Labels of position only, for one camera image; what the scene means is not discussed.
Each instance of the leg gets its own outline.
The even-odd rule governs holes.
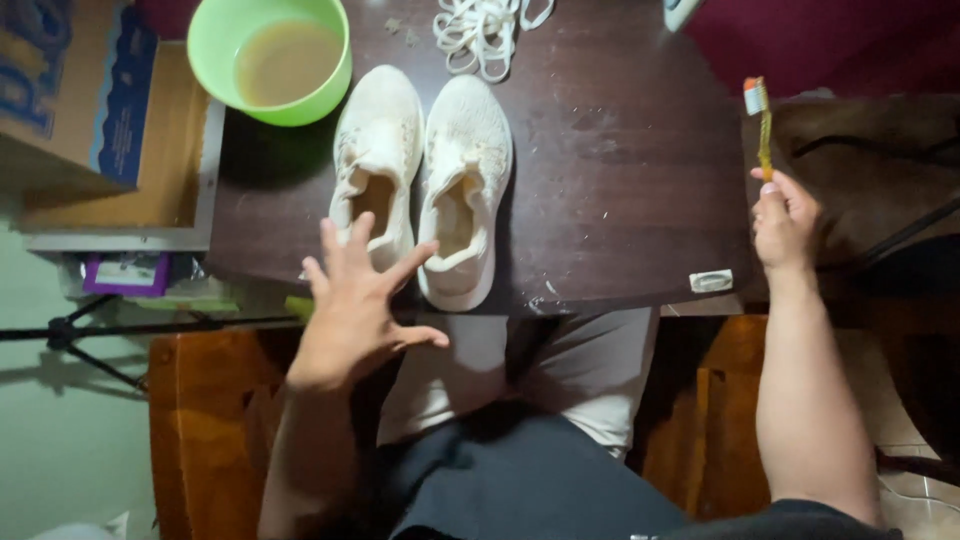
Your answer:
[[[633,445],[659,322],[659,309],[650,307],[564,320],[520,392],[623,459]]]
[[[407,352],[380,411],[377,446],[472,412],[507,392],[507,317],[424,313],[417,324],[445,331],[450,347]]]

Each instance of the sneaker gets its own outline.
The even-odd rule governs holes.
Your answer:
[[[510,124],[490,88],[462,75],[437,96],[426,141],[419,241],[440,248],[418,271],[420,290],[439,309],[467,311],[493,283],[496,210],[514,161]]]
[[[375,217],[367,251],[377,272],[414,247],[410,184],[423,155],[423,108],[410,80],[379,65],[357,83],[337,122],[333,160],[337,184],[330,218],[346,244],[365,211]]]

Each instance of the left hand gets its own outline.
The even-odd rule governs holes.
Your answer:
[[[326,274],[315,258],[303,260],[315,303],[287,383],[293,391],[350,389],[391,356],[411,345],[447,347],[449,338],[430,327],[403,328],[390,313],[390,299],[437,251],[420,244],[383,274],[373,270],[367,243],[373,214],[353,224],[349,242],[337,242],[336,227],[321,221]]]

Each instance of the right hand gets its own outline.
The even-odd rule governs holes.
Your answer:
[[[763,178],[761,169],[751,176]],[[813,231],[820,205],[795,180],[774,171],[754,205],[754,244],[767,278],[813,271]]]

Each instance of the wooden table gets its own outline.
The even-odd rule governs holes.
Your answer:
[[[354,81],[396,65],[429,110],[449,79],[431,31],[436,2],[345,5]],[[519,34],[511,74],[492,88],[516,164],[497,217],[493,289],[476,312],[679,303],[708,296],[691,291],[690,274],[730,269],[734,287],[751,279],[738,103],[693,43],[663,27],[661,10],[660,0],[559,2]],[[384,30],[391,17],[402,20],[396,35]],[[416,47],[405,44],[408,28]],[[302,258],[320,254],[337,117],[289,129],[228,114],[206,260],[215,274],[296,283]],[[399,304],[421,308],[407,292]]]

